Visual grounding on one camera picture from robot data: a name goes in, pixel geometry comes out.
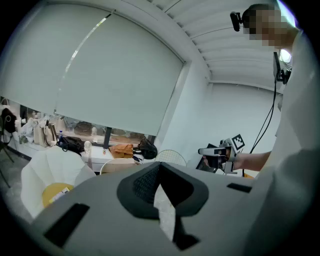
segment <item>black cable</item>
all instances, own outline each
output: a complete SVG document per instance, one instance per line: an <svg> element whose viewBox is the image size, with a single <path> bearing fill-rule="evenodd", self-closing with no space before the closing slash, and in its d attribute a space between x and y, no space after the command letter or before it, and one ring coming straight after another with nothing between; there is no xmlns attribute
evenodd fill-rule
<svg viewBox="0 0 320 256"><path fill-rule="evenodd" d="M262 137L265 135L265 133L266 133L266 131L267 131L269 125L270 125L272 116L273 116L273 114L274 114L274 109L275 109L276 94L277 94L277 80L274 80L274 93L273 93L272 107L271 107L271 109L270 109L270 111L269 111L269 113L268 113L268 115L267 115L267 117L266 117L266 119L265 119L265 121L264 121L264 123L263 123L263 125L262 125L262 128L264 127L264 125L265 125L265 123L266 123L266 120L267 120L270 112L271 112L271 116L270 116L269 122L268 122L268 124L267 124L267 126L266 126L266 128L265 128L265 130L264 130L264 132L263 132L263 134L261 135L260 139L259 139L258 141L257 141L257 139L255 140L255 141L257 141L257 143L254 142L253 147L252 147L252 149L251 149L251 151L250 151L250 154L254 151L255 147L258 145L259 141L260 141L260 140L262 139ZM244 176L245 176L245 169L242 169L242 177L244 177Z"/></svg>

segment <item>black bag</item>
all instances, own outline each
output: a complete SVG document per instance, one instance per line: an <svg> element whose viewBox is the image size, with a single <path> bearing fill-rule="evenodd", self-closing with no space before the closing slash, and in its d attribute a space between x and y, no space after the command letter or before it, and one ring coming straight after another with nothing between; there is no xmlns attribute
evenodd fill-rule
<svg viewBox="0 0 320 256"><path fill-rule="evenodd" d="M80 153L85 151L85 143L77 137L62 137L57 143L57 146L62 148L64 152L70 150L72 152L77 153L80 156Z"/></svg>
<svg viewBox="0 0 320 256"><path fill-rule="evenodd" d="M158 150L155 145L153 145L150 140L144 138L140 141L138 147L133 148L133 153L138 155L143 155L144 159L154 159Z"/></svg>
<svg viewBox="0 0 320 256"><path fill-rule="evenodd" d="M2 110L1 117L4 123L4 129L11 134L14 133L16 131L15 122L17 117L8 108Z"/></svg>

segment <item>white mesh chair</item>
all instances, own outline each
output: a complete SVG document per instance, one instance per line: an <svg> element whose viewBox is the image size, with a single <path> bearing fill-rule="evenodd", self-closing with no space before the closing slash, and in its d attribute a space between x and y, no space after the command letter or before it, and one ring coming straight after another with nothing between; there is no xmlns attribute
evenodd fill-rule
<svg viewBox="0 0 320 256"><path fill-rule="evenodd" d="M21 172L22 203L35 218L44 209L42 194L47 186L66 183L75 187L95 176L72 151L64 152L58 146L38 151Z"/></svg>

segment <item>bottle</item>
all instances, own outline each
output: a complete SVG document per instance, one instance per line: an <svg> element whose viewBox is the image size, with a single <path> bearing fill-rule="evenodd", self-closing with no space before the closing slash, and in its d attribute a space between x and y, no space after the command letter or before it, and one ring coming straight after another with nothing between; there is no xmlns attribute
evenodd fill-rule
<svg viewBox="0 0 320 256"><path fill-rule="evenodd" d="M63 144L63 142L62 142L62 138L63 138L63 135L62 135L62 130L60 130L60 132L59 132L59 145L61 145L61 144Z"/></svg>

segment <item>person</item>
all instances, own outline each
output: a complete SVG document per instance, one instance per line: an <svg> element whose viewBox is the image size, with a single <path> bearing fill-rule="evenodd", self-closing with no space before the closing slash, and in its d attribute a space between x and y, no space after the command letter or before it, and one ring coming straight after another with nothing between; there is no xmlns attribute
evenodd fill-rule
<svg viewBox="0 0 320 256"><path fill-rule="evenodd" d="M272 151L239 153L234 170L260 171L278 166L301 149L320 146L319 66L311 43L302 30L284 21L277 6L253 4L243 14L243 32L262 45L285 49L292 56L292 73L283 92L281 120Z"/></svg>

